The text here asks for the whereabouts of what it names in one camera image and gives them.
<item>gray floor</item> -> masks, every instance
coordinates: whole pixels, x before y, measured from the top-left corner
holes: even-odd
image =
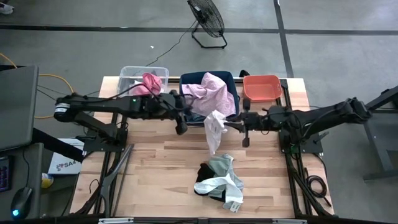
[[[276,29],[272,0],[214,0],[227,28]],[[185,0],[12,0],[16,11],[0,23],[62,26],[189,27],[194,18]],[[286,29],[397,30],[398,3],[389,0],[280,0]],[[65,77],[80,93],[99,89],[104,75],[126,65],[145,65],[178,41],[178,32],[49,32],[0,30],[0,52],[19,65],[36,64],[41,73]],[[219,40],[198,35],[210,44]],[[200,70],[241,69],[286,77],[279,34],[227,33],[224,50],[205,50],[188,34],[154,66],[179,76]],[[294,77],[305,79],[312,105],[326,106],[357,96],[367,102],[398,85],[398,36],[288,35]],[[40,85],[68,93],[65,85],[40,78]],[[53,101],[38,95],[37,115],[53,113]],[[82,134],[53,119],[35,126],[56,137]],[[346,218],[398,222],[398,180],[365,184],[364,174],[381,167],[364,128],[341,125],[323,139],[328,182],[335,212]],[[58,194],[61,206],[69,192]]]

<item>computer mouse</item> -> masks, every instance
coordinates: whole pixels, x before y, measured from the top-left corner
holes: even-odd
[[[30,211],[30,200],[33,189],[24,187],[19,189],[11,202],[11,217],[14,220],[24,219]]]

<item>white sneaker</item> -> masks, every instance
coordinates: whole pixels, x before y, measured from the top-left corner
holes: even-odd
[[[4,3],[0,3],[1,7],[0,7],[0,13],[4,14],[4,15],[8,15],[11,14],[12,12],[14,12],[14,7],[4,4]]]

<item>pink cloth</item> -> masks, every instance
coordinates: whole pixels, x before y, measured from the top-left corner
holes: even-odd
[[[208,72],[200,85],[182,85],[182,92],[194,96],[192,112],[196,114],[208,116],[214,110],[218,110],[225,116],[236,113],[234,96],[228,92],[226,83]],[[188,104],[192,102],[189,96],[185,98]]]
[[[156,75],[153,75],[151,73],[144,73],[142,75],[142,79],[144,80],[142,82],[142,84],[144,84],[146,87],[148,87],[148,89],[150,89],[155,95],[159,95],[159,93],[162,89],[162,79],[160,79],[159,77],[157,77]],[[148,89],[145,88],[144,86],[137,86],[137,87],[134,87],[133,89],[131,89],[129,91],[129,94],[131,96],[151,94],[148,91]]]

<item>yellow cable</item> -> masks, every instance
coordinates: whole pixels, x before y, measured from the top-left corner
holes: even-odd
[[[14,66],[15,68],[17,68],[17,65],[14,64],[14,62],[12,62],[11,59],[7,58],[4,54],[0,53],[0,56],[2,56],[4,59],[6,59],[9,63],[11,63],[12,66]],[[64,83],[66,83],[71,91],[71,93],[73,93],[73,88],[72,86],[68,83],[68,81],[66,79],[64,79],[63,77],[59,76],[59,75],[53,75],[53,74],[40,74],[40,77],[54,77],[54,78],[58,78],[61,79]],[[35,116],[36,119],[47,119],[47,118],[52,118],[53,115],[49,115],[49,116]]]

